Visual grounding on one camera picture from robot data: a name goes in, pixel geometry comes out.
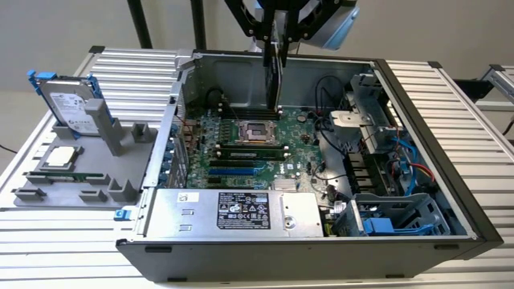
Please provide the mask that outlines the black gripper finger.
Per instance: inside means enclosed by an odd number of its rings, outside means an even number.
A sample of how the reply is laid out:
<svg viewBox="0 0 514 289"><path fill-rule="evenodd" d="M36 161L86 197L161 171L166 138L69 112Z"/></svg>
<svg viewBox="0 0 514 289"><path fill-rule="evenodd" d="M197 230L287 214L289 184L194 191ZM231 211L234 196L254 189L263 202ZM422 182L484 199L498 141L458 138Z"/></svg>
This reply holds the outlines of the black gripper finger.
<svg viewBox="0 0 514 289"><path fill-rule="evenodd" d="M257 40L263 41L263 66L269 67L271 63L271 29L274 21L274 2L258 1L263 9L262 20L251 14L245 2L242 0L226 0L225 1L237 22L247 37L254 37Z"/></svg>
<svg viewBox="0 0 514 289"><path fill-rule="evenodd" d="M299 40L311 39L336 13L336 1L318 1L310 14L299 20L301 10L307 3L309 1L286 1L286 4L281 6L287 12L282 37L283 43L279 50L283 67L287 63L290 44Z"/></svg>

